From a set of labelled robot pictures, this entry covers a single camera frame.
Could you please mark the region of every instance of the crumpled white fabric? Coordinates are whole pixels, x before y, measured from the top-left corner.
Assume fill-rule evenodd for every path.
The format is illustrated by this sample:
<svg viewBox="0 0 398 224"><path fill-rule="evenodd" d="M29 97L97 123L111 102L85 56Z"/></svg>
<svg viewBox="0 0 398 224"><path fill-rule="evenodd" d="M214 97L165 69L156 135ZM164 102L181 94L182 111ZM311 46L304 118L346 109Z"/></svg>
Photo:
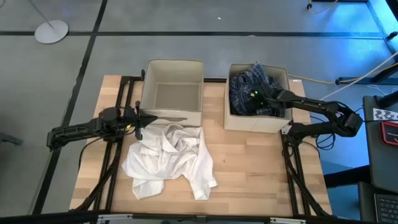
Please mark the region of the crumpled white fabric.
<svg viewBox="0 0 398 224"><path fill-rule="evenodd" d="M182 174L189 180L195 200L208 200L217 181L203 129L170 124L141 130L142 140L130 146L122 164L125 173L134 178L134 195L138 199L157 195L165 179Z"/></svg>

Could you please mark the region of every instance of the wooden tabletop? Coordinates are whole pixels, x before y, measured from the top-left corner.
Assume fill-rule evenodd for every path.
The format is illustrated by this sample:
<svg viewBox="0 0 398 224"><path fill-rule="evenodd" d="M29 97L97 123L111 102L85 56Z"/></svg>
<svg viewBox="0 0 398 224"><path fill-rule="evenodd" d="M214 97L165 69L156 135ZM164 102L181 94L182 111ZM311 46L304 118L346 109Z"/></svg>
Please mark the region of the wooden tabletop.
<svg viewBox="0 0 398 224"><path fill-rule="evenodd" d="M116 75L104 76L94 117L101 110L114 106L120 79L121 76ZM300 80L289 82L293 92L304 96ZM131 100L133 105L141 99L142 84L134 84ZM224 130L224 86L225 83L205 83L203 91L202 127L206 145L213 158L213 173L218 181L218 186L211 189L210 199L194 200L188 180L180 177L166 180L161 194L138 200L132 193L132 178L119 167L112 212L292 215L280 134ZM309 113L299 109L293 109L293 118L295 122L311 122ZM129 146L136 141L134 135L124 138L120 164L126 159ZM306 138L305 141L315 144L311 138ZM79 206L97 184L105 146L105 142L98 141L86 148L70 208ZM308 189L323 209L331 213L318 152L312 146L301 144L300 153ZM106 192L108 186L104 188L100 208L104 208ZM303 213L299 192L296 186L299 211Z"/></svg>

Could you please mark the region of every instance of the cardboard box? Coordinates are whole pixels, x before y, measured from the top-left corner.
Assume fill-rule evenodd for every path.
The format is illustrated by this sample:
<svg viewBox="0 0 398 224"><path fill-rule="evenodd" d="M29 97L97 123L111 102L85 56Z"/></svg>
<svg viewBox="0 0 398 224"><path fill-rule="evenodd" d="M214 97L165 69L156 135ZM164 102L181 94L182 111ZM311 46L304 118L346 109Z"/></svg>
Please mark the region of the cardboard box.
<svg viewBox="0 0 398 224"><path fill-rule="evenodd" d="M251 66L250 64L233 64L229 70L224 96L224 129L277 133L292 120L292 109L285 110L284 118L274 116L236 116L231 114L229 108L229 79L240 72L247 71ZM286 69L265 65L263 65L263 68L268 76L280 83L282 88L290 89Z"/></svg>
<svg viewBox="0 0 398 224"><path fill-rule="evenodd" d="M149 61L141 109L159 117L153 124L201 126L203 68L196 60Z"/></svg>

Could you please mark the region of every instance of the plaid shirt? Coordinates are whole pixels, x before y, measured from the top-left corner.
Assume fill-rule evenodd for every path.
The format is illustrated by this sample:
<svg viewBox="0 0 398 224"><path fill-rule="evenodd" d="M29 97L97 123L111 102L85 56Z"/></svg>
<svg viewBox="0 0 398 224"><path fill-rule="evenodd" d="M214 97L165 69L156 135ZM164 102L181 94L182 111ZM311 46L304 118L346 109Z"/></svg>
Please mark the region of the plaid shirt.
<svg viewBox="0 0 398 224"><path fill-rule="evenodd" d="M277 116L284 117L284 110L274 109L255 101L250 94L259 88L259 85L268 83L271 88L282 88L272 77L268 77L259 62L256 62L248 71L241 72L229 81L229 100L231 114L239 116Z"/></svg>

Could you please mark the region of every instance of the red device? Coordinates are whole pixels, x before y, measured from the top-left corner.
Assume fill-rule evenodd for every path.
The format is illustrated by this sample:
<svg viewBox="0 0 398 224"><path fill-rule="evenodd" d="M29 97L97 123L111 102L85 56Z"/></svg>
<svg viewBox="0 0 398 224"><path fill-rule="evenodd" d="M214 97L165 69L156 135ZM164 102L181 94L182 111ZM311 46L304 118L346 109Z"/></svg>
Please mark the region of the red device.
<svg viewBox="0 0 398 224"><path fill-rule="evenodd" d="M388 121L380 122L381 141L384 144L398 146L398 124Z"/></svg>

